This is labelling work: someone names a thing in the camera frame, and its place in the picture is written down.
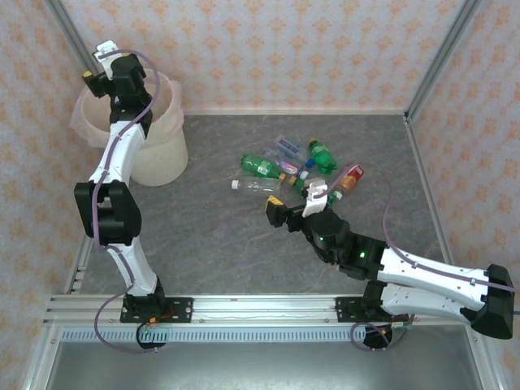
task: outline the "crushed plastic bottle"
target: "crushed plastic bottle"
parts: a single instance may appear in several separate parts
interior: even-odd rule
[[[284,181],[285,174],[273,163],[264,160],[252,153],[244,154],[240,161],[240,167],[258,177],[279,179]]]
[[[284,155],[279,150],[265,148],[262,151],[262,158],[264,158],[266,160],[271,160],[278,167],[282,168],[282,170],[285,173],[288,173],[289,175],[295,175],[299,179],[305,179],[309,175],[309,172],[303,169],[304,166],[297,167],[297,166],[293,165],[292,163],[298,164],[298,161],[296,161],[296,160],[293,161],[292,158]]]
[[[321,142],[317,142],[314,138],[309,140],[310,155],[318,166],[318,169],[327,174],[331,174],[337,168],[336,160],[332,157],[331,152]]]
[[[314,160],[310,157],[307,148],[298,144],[295,140],[287,138],[286,136],[279,135],[275,139],[276,149],[284,154],[284,156],[292,159],[295,164],[300,167],[304,166],[312,168]]]

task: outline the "plastic bottle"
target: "plastic bottle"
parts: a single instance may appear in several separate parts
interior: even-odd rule
[[[280,179],[281,181],[285,179],[285,174],[273,162],[264,160],[252,153],[244,154],[240,161],[240,167],[258,177]]]
[[[264,179],[260,177],[244,177],[231,182],[231,188],[243,193],[259,196],[269,196],[280,192],[282,182],[277,179]]]
[[[284,156],[289,157],[295,163],[293,165],[298,165],[300,167],[304,166],[307,168],[312,168],[314,165],[314,160],[310,157],[307,148],[304,148],[296,141],[287,138],[286,136],[279,135],[275,139],[276,149],[284,154]]]
[[[291,164],[291,158],[289,156],[285,156],[279,150],[273,150],[271,148],[265,148],[262,151],[262,158],[266,160],[271,160],[278,167],[282,168],[289,175],[295,175],[300,179],[305,179],[309,172],[305,171],[304,166],[300,166],[299,168]]]
[[[293,176],[289,179],[289,184],[296,187],[296,189],[301,193],[302,189],[306,186],[306,181]]]
[[[341,179],[336,188],[343,194],[350,193],[363,177],[364,173],[365,171],[363,171],[363,168],[361,168],[359,164],[354,165],[349,169],[349,172],[343,176],[343,179]]]
[[[336,160],[332,157],[331,152],[321,142],[317,142],[314,138],[309,140],[310,155],[314,159],[318,169],[327,174],[331,174],[337,168]]]
[[[342,197],[343,194],[340,191],[332,191],[332,193],[328,195],[327,207],[332,207],[332,204],[335,201],[339,201]]]

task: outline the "green label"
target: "green label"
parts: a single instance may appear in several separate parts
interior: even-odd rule
[[[325,147],[325,145],[317,145],[314,148],[312,148],[310,153],[312,154],[312,157],[314,157],[316,154],[318,154],[319,152],[321,152],[323,150],[328,151],[328,149]]]
[[[263,160],[262,163],[258,166],[257,172],[260,175],[267,175],[267,172],[269,171],[269,165],[270,163],[266,160]]]

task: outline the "red label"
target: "red label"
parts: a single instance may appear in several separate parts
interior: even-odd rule
[[[359,165],[353,166],[347,176],[352,176],[356,179],[356,181],[359,181],[362,177],[365,171],[363,171],[363,168],[361,168]]]

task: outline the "green bottle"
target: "green bottle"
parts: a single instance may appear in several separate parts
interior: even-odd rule
[[[341,194],[341,192],[339,192],[339,191],[333,191],[333,192],[328,196],[328,199],[327,199],[327,207],[332,207],[332,203],[334,203],[335,201],[339,201],[342,197],[343,197],[343,195]]]
[[[302,189],[306,186],[306,181],[293,176],[289,179],[289,184],[296,187],[298,192],[301,194]]]
[[[327,174],[331,174],[337,168],[336,160],[332,157],[331,152],[321,142],[317,142],[314,138],[309,140],[310,155],[314,159],[318,169]]]
[[[273,162],[264,160],[252,153],[244,154],[240,161],[240,168],[258,177],[280,179],[281,181],[285,179],[285,174]]]

